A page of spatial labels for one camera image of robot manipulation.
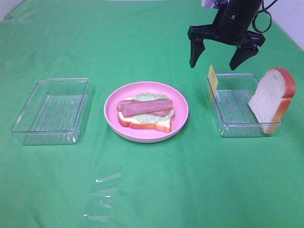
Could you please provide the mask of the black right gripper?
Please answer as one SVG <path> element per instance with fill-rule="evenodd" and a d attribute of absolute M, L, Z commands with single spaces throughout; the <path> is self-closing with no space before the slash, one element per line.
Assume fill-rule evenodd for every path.
<path fill-rule="evenodd" d="M 248 30 L 258 9 L 259 6 L 220 6 L 212 24 L 190 26 L 190 67 L 195 67 L 205 50 L 204 39 L 239 46 L 229 63 L 231 70 L 255 56 L 258 53 L 257 45 L 261 46 L 265 41 L 263 34 Z"/>

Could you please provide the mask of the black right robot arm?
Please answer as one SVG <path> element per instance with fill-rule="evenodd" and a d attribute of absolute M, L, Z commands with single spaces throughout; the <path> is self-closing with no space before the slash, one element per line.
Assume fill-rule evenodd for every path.
<path fill-rule="evenodd" d="M 190 26 L 190 67 L 195 67 L 205 50 L 205 39 L 237 47 L 229 64 L 231 70 L 255 56 L 266 39 L 259 32 L 249 31 L 248 27 L 261 5 L 261 0 L 230 0 L 221 4 L 212 24 Z"/>

